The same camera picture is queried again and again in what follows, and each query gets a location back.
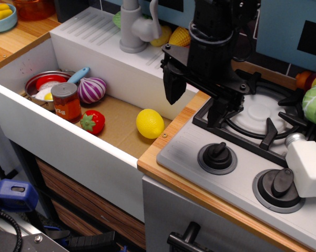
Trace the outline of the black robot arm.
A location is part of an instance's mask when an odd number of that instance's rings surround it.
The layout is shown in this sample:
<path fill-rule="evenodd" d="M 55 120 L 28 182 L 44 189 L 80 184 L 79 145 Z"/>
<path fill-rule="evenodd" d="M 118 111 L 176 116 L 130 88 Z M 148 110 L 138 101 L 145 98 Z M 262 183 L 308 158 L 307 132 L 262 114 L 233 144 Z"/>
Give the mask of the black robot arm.
<path fill-rule="evenodd" d="M 161 61 L 168 102 L 174 104 L 190 84 L 213 98 L 208 127 L 219 128 L 243 109 L 249 86 L 232 68 L 240 30 L 250 33 L 260 1 L 196 1 L 189 24 L 190 46 L 166 44 Z"/>

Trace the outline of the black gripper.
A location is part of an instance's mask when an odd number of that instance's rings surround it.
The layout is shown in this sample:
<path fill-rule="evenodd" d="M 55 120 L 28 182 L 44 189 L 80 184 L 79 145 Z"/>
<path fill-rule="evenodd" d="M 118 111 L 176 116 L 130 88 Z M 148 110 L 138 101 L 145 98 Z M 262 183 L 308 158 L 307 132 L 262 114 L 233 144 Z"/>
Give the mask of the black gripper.
<path fill-rule="evenodd" d="M 186 91 L 186 85 L 190 84 L 214 97 L 211 98 L 207 115 L 209 128 L 220 128 L 227 119 L 243 111 L 244 94 L 249 88 L 232 70 L 231 63 L 215 68 L 206 76 L 187 66 L 188 48 L 165 44 L 162 51 L 165 53 L 161 61 L 164 89 L 166 99 L 171 105 L 180 99 Z"/>

